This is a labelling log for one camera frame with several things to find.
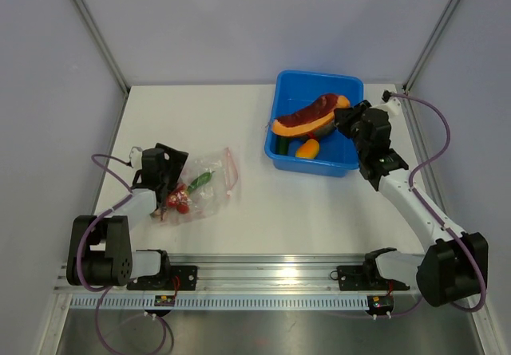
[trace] dark green vegetable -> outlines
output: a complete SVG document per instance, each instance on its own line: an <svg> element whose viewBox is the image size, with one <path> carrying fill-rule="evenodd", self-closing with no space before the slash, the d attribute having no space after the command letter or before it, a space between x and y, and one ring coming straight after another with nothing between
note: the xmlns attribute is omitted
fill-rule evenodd
<svg viewBox="0 0 511 355"><path fill-rule="evenodd" d="M190 183L186 189L186 191L190 194L192 191L197 190L198 187L201 187L208 183L211 180L211 177L213 177L214 172L205 172L202 173L200 176L195 178L192 183Z"/></svg>
<svg viewBox="0 0 511 355"><path fill-rule="evenodd" d="M281 156L287 156L290 140L291 138L277 136L277 154L280 154Z"/></svg>

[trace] blue bin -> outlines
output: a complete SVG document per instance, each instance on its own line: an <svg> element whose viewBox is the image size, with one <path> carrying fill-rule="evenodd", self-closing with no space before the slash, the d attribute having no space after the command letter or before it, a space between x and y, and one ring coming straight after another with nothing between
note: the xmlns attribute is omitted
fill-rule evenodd
<svg viewBox="0 0 511 355"><path fill-rule="evenodd" d="M363 99L363 90L363 83L356 77L284 70L277 78L270 122L306 107L325 93L344 95L351 105L356 105ZM277 154L277 135L268 128L264 151L280 170L343 177L348 170L358 169L353 142L337 131L320 140L319 154L314 160L295 157L302 143L298 139L292 140L287 156L281 156Z"/></svg>

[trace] reflective metal surface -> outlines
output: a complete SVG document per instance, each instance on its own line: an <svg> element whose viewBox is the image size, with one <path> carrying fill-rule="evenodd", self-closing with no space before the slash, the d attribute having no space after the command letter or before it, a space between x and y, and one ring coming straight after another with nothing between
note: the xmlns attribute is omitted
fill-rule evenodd
<svg viewBox="0 0 511 355"><path fill-rule="evenodd" d="M398 296L396 310L410 297ZM411 315L391 320L346 318L365 313L321 311L172 311L172 354L482 354L469 314L450 306L434 309L423 303ZM162 328L140 313L102 310L101 331L107 342L125 354L157 347ZM170 341L161 353L168 353ZM107 354L97 339L93 310L70 310L57 353Z"/></svg>

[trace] clear plastic bag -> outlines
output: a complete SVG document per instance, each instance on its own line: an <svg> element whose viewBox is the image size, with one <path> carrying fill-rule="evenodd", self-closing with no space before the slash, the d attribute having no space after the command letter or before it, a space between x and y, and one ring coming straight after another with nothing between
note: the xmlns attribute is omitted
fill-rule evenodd
<svg viewBox="0 0 511 355"><path fill-rule="evenodd" d="M215 215L228 203L237 181L229 148L188 159L176 190L167 197L163 214L156 210L153 217L179 225Z"/></svg>

